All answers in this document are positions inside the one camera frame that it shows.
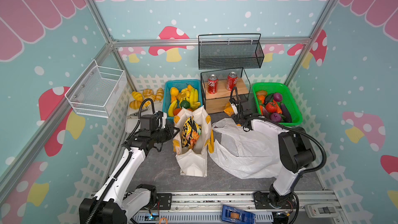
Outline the black yellow snack bag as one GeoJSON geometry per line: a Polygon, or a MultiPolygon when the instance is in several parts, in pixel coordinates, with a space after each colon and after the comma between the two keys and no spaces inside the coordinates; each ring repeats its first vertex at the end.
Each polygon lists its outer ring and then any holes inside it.
{"type": "Polygon", "coordinates": [[[202,126],[194,120],[193,116],[189,117],[182,127],[182,147],[193,149],[201,134],[202,126]]]}

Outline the orange yellow snack bag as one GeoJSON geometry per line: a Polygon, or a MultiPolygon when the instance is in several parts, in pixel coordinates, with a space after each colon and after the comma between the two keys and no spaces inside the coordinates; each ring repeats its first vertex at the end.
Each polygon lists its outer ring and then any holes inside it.
{"type": "Polygon", "coordinates": [[[235,111],[234,111],[234,108],[232,107],[231,103],[227,103],[225,105],[224,112],[230,117],[235,115],[235,111]]]}

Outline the white plastic grocery bag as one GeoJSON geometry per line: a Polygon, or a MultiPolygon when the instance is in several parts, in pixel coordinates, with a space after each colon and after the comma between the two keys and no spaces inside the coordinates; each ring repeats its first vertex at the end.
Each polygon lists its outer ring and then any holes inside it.
{"type": "Polygon", "coordinates": [[[214,151],[210,157],[223,170],[240,179],[278,177],[283,165],[279,156],[278,127],[262,121],[248,132],[231,118],[212,125],[214,151]]]}

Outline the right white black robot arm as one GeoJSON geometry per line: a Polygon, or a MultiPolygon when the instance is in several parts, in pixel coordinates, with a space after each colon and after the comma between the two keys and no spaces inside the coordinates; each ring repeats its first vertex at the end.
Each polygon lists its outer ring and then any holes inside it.
{"type": "Polygon", "coordinates": [[[253,113],[247,108],[248,103],[240,100],[236,87],[230,93],[230,103],[234,110],[233,120],[240,124],[245,132],[277,132],[282,168],[277,179],[271,184],[268,194],[263,199],[255,197],[255,200],[267,203],[274,209],[282,208],[292,200],[295,200],[298,206],[299,200],[294,188],[304,174],[319,171],[325,166],[325,149],[302,127],[287,127],[271,120],[271,117],[253,113]]]}

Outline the cream canvas tote bag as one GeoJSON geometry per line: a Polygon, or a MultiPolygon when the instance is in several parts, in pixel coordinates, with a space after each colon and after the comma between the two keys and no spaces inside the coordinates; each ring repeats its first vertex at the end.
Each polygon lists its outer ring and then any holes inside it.
{"type": "Polygon", "coordinates": [[[180,132],[173,139],[180,174],[184,176],[207,176],[207,154],[214,151],[211,117],[205,107],[194,111],[183,108],[173,124],[180,132]]]}

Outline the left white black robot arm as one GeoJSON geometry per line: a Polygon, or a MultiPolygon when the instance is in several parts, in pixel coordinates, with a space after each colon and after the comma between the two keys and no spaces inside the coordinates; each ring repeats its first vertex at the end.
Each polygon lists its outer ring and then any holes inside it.
{"type": "Polygon", "coordinates": [[[172,140],[179,129],[167,120],[167,113],[152,110],[142,115],[133,131],[121,145],[124,149],[119,163],[108,180],[93,198],[85,198],[79,206],[82,224],[126,224],[142,208],[152,210],[158,205],[157,190],[153,185],[141,184],[129,196],[127,188],[139,166],[156,144],[172,140]]]}

